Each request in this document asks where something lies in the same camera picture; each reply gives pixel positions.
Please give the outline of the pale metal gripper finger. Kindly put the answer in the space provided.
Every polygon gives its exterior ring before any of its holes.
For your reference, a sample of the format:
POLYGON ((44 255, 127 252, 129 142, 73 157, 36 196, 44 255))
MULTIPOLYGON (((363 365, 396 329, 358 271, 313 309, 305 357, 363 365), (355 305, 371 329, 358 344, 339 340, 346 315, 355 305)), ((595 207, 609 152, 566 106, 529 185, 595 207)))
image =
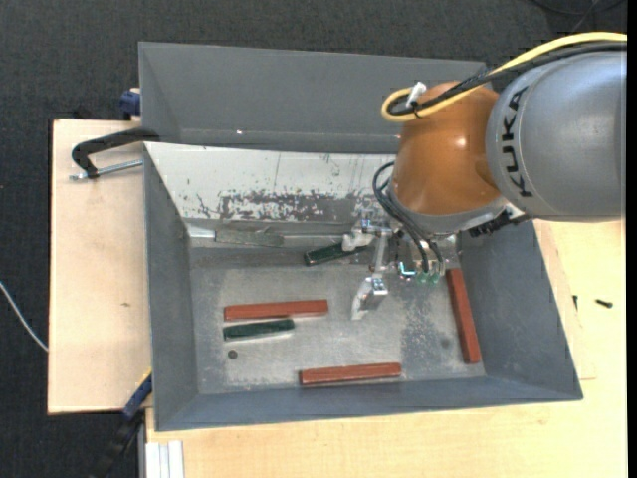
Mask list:
POLYGON ((389 290, 382 277, 366 277, 360 283, 351 303, 351 318, 360 320, 367 313, 376 310, 388 294, 389 290))
POLYGON ((350 232, 342 235, 341 250, 354 252, 368 246, 373 241, 373 235, 364 232, 350 232))

